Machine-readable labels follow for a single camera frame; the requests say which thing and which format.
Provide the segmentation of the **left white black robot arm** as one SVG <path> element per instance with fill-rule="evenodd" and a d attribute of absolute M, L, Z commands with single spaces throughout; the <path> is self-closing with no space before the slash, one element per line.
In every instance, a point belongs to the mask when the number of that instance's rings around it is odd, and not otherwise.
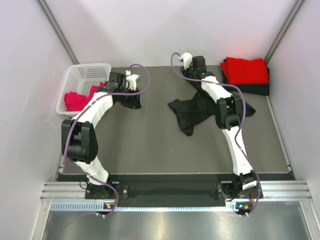
<path fill-rule="evenodd" d="M 111 72 L 109 79 L 95 88 L 91 100 L 72 119 L 61 124 L 62 155 L 74 162 L 87 177 L 87 198 L 107 199 L 114 194 L 110 174 L 98 158 L 98 140 L 95 128 L 104 114 L 120 103 L 129 109 L 140 109 L 140 76 Z"/>

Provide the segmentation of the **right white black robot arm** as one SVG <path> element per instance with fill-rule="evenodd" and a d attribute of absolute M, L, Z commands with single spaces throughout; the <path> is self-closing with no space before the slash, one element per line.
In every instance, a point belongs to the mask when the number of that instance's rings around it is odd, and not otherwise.
<path fill-rule="evenodd" d="M 185 52 L 178 57 L 183 63 L 180 69 L 184 78 L 191 82 L 199 82 L 200 88 L 216 106 L 216 125 L 222 130 L 229 147 L 233 163 L 233 179 L 231 186 L 221 187 L 219 194 L 227 201 L 236 197 L 245 198 L 257 186 L 254 168 L 249 163 L 242 137 L 243 123 L 246 118 L 246 102 L 243 94 L 232 94 L 227 91 L 215 75 L 207 70 L 203 56 L 193 57 Z"/>

